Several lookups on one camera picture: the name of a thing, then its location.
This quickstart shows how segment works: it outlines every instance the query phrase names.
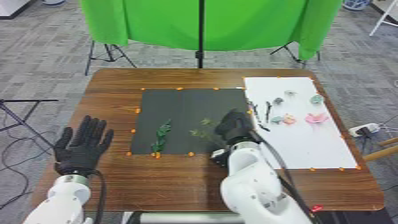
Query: floor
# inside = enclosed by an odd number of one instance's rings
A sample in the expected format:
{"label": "floor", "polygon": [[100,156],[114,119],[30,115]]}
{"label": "floor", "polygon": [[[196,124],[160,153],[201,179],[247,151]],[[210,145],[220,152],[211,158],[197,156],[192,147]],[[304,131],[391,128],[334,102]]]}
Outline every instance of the floor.
{"label": "floor", "polygon": [[[398,29],[382,26],[373,37],[368,36],[380,15],[371,8],[363,12],[341,9],[332,30],[322,48],[322,61],[311,59],[307,69],[315,72],[343,119],[347,128],[386,121],[398,114]],[[53,98],[34,113],[30,124],[46,133],[53,141],[66,126],[78,104],[91,77],[84,76],[91,37],[78,1],[69,0],[62,7],[46,7],[37,1],[28,10],[11,21],[0,21],[0,94],[4,99]],[[196,67],[194,52],[132,42],[123,48],[139,67]],[[208,52],[204,67],[208,68],[299,68],[288,53],[268,55],[272,49],[240,52]],[[119,60],[114,64],[94,62],[91,71],[100,67],[128,67]],[[28,105],[7,104],[18,113],[25,113]],[[389,126],[398,127],[398,119]],[[16,137],[30,136],[23,128],[11,131]],[[375,141],[387,134],[375,136]],[[14,141],[7,133],[0,133],[0,151]],[[18,142],[7,153],[7,164],[41,153],[34,142]],[[379,150],[368,147],[364,153]],[[44,154],[18,170],[27,174],[30,187],[37,183],[44,170]],[[386,190],[386,207],[398,223],[398,155],[370,162],[370,169],[380,189]],[[23,177],[11,171],[0,172],[0,203],[20,194]],[[0,210],[4,224],[20,223],[30,211],[30,195]]]}

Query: white paper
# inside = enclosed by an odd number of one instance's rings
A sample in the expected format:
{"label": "white paper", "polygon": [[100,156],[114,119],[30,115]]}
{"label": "white paper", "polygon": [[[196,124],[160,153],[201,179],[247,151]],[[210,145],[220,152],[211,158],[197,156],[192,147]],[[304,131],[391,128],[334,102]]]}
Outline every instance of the white paper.
{"label": "white paper", "polygon": [[[270,119],[286,114],[291,114],[297,119],[297,123],[291,125],[284,123],[277,125],[268,122],[270,132],[267,132],[258,126],[256,118],[252,118],[256,131],[275,147],[288,168],[355,168],[355,159],[327,106],[323,103],[313,105],[309,101],[316,95],[313,80],[307,77],[252,77],[245,78],[245,89],[249,101],[258,105],[261,121],[265,121],[267,101],[272,103],[277,97],[283,98],[284,102],[281,105],[272,105]],[[286,90],[297,93],[295,96],[286,95]],[[309,124],[306,121],[309,113],[325,113],[327,121],[320,124]],[[267,148],[263,147],[261,150],[274,168],[281,168]]]}

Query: small toy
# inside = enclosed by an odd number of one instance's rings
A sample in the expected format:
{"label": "small toy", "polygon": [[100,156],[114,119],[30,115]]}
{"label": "small toy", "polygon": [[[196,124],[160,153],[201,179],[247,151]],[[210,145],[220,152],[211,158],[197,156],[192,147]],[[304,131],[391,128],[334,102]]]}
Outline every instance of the small toy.
{"label": "small toy", "polygon": [[283,117],[281,117],[281,116],[277,116],[277,117],[274,117],[274,118],[270,119],[270,123],[274,123],[274,124],[281,124],[281,122],[283,122]]}
{"label": "small toy", "polygon": [[274,102],[272,102],[272,103],[274,103],[274,105],[281,105],[283,101],[284,101],[284,100],[283,100],[283,98],[281,98],[281,97],[277,97],[277,98],[274,99]]}
{"label": "small toy", "polygon": [[318,105],[323,103],[323,96],[322,95],[315,95],[309,99],[311,104]]}
{"label": "small toy", "polygon": [[325,113],[322,113],[318,115],[307,114],[307,117],[306,117],[306,121],[311,124],[323,123],[327,119],[329,119],[329,117],[327,117]]}
{"label": "small toy", "polygon": [[283,123],[291,125],[291,124],[295,124],[295,122],[297,122],[297,120],[295,120],[293,115],[286,114],[284,118],[283,118]]}
{"label": "small toy", "polygon": [[286,90],[286,91],[284,91],[284,94],[286,94],[288,96],[295,96],[297,92],[291,91],[291,90]]}

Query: black glove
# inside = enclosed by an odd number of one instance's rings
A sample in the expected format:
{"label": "black glove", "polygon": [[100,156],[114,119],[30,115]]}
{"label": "black glove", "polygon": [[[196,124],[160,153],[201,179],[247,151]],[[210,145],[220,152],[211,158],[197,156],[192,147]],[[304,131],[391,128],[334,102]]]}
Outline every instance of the black glove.
{"label": "black glove", "polygon": [[222,136],[227,145],[235,145],[238,141],[251,139],[251,132],[252,122],[247,118],[247,114],[233,109],[215,127],[215,134]]}
{"label": "black glove", "polygon": [[62,137],[53,147],[55,171],[60,175],[76,173],[87,176],[92,173],[114,138],[114,130],[108,130],[100,144],[105,127],[107,121],[100,121],[98,118],[92,119],[91,116],[85,116],[73,141],[73,129],[69,127],[64,129]]}

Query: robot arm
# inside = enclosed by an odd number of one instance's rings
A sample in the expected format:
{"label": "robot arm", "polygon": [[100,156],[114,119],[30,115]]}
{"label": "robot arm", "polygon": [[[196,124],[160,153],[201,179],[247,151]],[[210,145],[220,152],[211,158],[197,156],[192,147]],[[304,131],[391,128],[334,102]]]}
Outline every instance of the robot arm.
{"label": "robot arm", "polygon": [[299,204],[283,192],[259,145],[251,141],[233,146],[220,191],[227,208],[240,214],[245,224],[311,224]]}
{"label": "robot arm", "polygon": [[53,183],[46,201],[41,202],[23,224],[92,224],[84,220],[84,204],[91,198],[89,180],[80,175],[64,175]]}
{"label": "robot arm", "polygon": [[[91,198],[89,175],[100,175],[103,180],[96,164],[114,138],[114,130],[107,131],[103,137],[105,127],[107,122],[85,116],[75,138],[73,129],[64,129],[53,147],[55,171],[60,177],[48,191],[46,200],[27,217],[25,224],[92,224],[91,218],[84,220],[82,206]],[[100,223],[101,214],[96,217],[96,223]]]}
{"label": "robot arm", "polygon": [[215,133],[229,145],[229,150],[217,150],[211,156],[229,169],[220,186],[227,208],[240,214],[245,224],[311,224],[297,201],[283,192],[279,176],[261,154],[243,113],[229,112]]}

